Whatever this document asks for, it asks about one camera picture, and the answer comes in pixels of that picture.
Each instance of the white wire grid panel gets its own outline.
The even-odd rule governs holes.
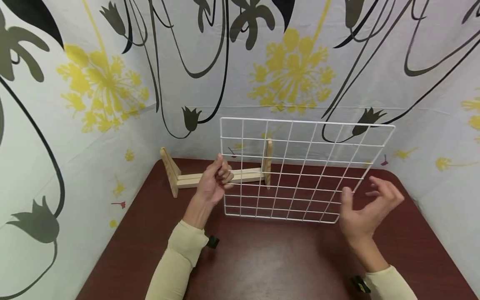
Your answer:
[[[272,159],[270,186],[234,183],[224,196],[225,214],[335,223],[341,189],[357,190],[394,130],[381,124],[223,117],[221,153],[233,169],[257,168]],[[273,141],[269,157],[267,140]]]

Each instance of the beige long sleeve shirt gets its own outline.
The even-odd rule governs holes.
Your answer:
[[[153,274],[145,300],[182,300],[190,272],[197,265],[200,251],[207,244],[204,231],[180,221],[173,229],[168,247]],[[388,269],[367,273],[365,283],[372,300],[416,300],[400,273]]]

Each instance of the brown table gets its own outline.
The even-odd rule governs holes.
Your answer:
[[[200,173],[209,163],[175,161],[183,174]],[[407,195],[393,174],[375,169],[369,175],[392,181]],[[365,181],[359,194],[367,189]],[[158,161],[77,300],[144,299],[168,237],[194,191],[180,190],[174,199],[163,163]],[[355,206],[368,201],[359,196],[355,200]],[[349,283],[362,269],[338,224],[225,216],[219,204],[205,230],[220,238],[220,243],[216,250],[203,250],[186,300],[368,299]],[[375,240],[419,299],[477,299],[411,198],[384,220]]]

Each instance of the wooden base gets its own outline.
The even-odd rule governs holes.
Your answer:
[[[271,140],[265,141],[266,157],[271,157],[273,152],[273,143]],[[160,157],[167,171],[168,181],[172,190],[173,198],[178,196],[179,189],[195,188],[202,177],[202,173],[182,175],[179,167],[175,164],[165,147],[160,148]],[[270,189],[270,172],[272,167],[272,159],[264,158],[261,168],[249,168],[232,170],[234,174],[233,183],[254,182],[265,180],[267,189]]]

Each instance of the tulip silhouette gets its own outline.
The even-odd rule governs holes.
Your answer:
[[[363,112],[363,115],[360,118],[360,120],[358,121],[358,123],[374,124],[375,122],[377,122],[377,120],[379,118],[381,118],[381,117],[383,117],[384,115],[387,114],[387,113],[381,114],[382,111],[383,111],[383,109],[379,110],[377,112],[374,112],[373,108],[370,108],[369,110],[365,109],[365,111]],[[352,134],[354,136],[355,135],[360,135],[360,134],[364,133],[365,131],[367,131],[367,128],[368,128],[368,126],[357,125],[357,126],[353,127]]]
[[[183,110],[183,118],[185,119],[185,127],[187,128],[187,130],[192,132],[195,129],[197,129],[198,117],[200,116],[200,113],[202,111],[200,110],[199,112],[197,112],[196,108],[190,111],[186,106],[185,108],[182,108],[182,110]]]
[[[100,13],[105,17],[105,19],[110,23],[110,26],[121,36],[125,35],[125,25],[123,20],[120,17],[119,11],[117,10],[117,5],[112,4],[110,1],[108,3],[108,8],[103,7],[103,11]]]
[[[13,214],[18,221],[10,221],[7,224],[17,226],[26,234],[41,243],[52,243],[59,234],[59,224],[55,216],[48,208],[45,196],[42,198],[42,205],[33,200],[31,213]]]

